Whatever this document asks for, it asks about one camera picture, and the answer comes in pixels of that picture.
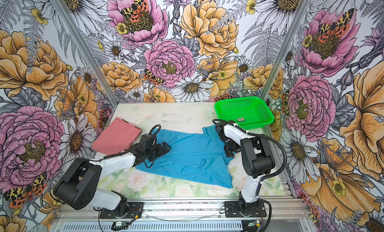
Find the blue t shirt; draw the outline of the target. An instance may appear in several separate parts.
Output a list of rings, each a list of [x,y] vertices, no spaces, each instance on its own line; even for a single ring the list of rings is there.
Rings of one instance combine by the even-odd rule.
[[[157,139],[170,145],[170,151],[155,159],[152,166],[142,163],[135,167],[137,170],[228,189],[233,187],[227,168],[231,158],[227,157],[225,144],[214,125],[204,127],[202,134],[162,129]]]

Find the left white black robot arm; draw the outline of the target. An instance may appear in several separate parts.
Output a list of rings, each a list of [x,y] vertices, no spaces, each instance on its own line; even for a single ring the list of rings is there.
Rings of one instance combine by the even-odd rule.
[[[77,158],[55,185],[53,195],[75,210],[101,208],[116,217],[123,217],[128,212],[127,198],[116,191],[99,189],[99,180],[141,163],[153,163],[170,150],[171,146],[166,142],[150,146],[138,144],[96,161]]]

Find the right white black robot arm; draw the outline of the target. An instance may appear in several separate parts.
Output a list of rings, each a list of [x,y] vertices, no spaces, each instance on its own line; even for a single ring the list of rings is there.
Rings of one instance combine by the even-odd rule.
[[[234,121],[214,119],[213,123],[215,131],[225,144],[227,157],[235,153],[241,154],[247,176],[237,207],[244,216],[250,216],[263,207],[260,199],[262,179],[266,178],[276,165],[268,139],[241,128]]]

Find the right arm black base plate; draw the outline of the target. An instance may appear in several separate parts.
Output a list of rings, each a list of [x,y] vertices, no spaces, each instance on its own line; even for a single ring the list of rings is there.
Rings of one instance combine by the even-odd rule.
[[[266,217],[267,212],[263,202],[243,203],[238,201],[225,201],[224,210],[226,218],[261,218]]]

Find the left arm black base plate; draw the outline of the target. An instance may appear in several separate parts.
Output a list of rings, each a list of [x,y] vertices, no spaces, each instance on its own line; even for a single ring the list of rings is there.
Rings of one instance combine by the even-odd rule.
[[[102,209],[101,219],[134,219],[140,218],[143,211],[143,202],[125,202],[115,210]]]

